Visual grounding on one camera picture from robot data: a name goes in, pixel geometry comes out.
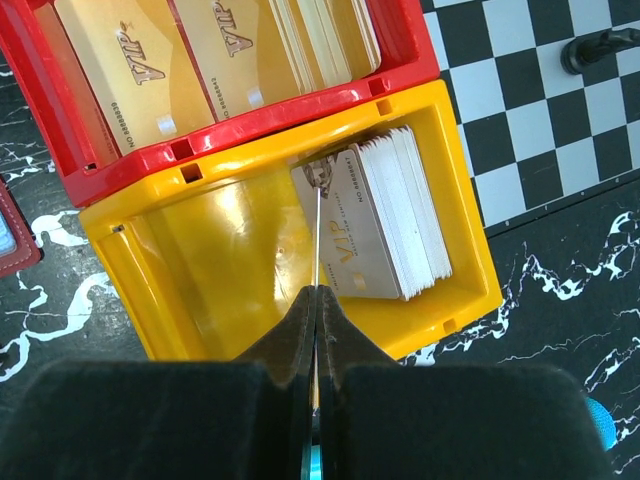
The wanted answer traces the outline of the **gold VIP credit card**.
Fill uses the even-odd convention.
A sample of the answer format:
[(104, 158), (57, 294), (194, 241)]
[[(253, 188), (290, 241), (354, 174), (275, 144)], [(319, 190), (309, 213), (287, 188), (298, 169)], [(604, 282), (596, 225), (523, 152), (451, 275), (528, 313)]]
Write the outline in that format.
[(54, 8), (122, 154), (214, 123), (168, 2)]

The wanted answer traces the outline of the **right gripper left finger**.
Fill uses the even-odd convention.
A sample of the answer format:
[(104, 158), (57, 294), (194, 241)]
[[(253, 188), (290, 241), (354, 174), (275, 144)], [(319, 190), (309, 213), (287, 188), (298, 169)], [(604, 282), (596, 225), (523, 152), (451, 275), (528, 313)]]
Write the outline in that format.
[(1, 435), (5, 479), (306, 479), (316, 291), (230, 362), (63, 361)]

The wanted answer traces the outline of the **red leather card holder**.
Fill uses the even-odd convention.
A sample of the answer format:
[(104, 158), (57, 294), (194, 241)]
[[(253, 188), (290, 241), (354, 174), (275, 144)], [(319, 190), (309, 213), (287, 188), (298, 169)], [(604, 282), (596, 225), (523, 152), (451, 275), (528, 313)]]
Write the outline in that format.
[(1, 277), (37, 264), (42, 254), (4, 180), (1, 180)]

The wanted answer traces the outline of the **white VIP credit card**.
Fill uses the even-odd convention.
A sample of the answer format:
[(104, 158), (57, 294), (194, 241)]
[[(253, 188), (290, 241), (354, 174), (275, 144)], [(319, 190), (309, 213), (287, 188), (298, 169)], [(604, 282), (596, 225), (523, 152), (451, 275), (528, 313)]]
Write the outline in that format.
[(321, 238), (321, 207), (322, 207), (322, 195), (321, 188), (314, 188), (315, 195), (315, 220), (314, 220), (314, 240), (313, 240), (313, 273), (312, 273), (312, 285), (314, 288), (320, 284), (320, 238)]

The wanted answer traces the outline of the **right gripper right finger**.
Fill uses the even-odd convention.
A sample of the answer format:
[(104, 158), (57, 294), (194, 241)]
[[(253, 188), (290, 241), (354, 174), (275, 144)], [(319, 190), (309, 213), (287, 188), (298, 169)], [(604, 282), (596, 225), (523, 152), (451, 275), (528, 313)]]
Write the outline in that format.
[(549, 366), (403, 367), (315, 291), (327, 479), (609, 479), (586, 396)]

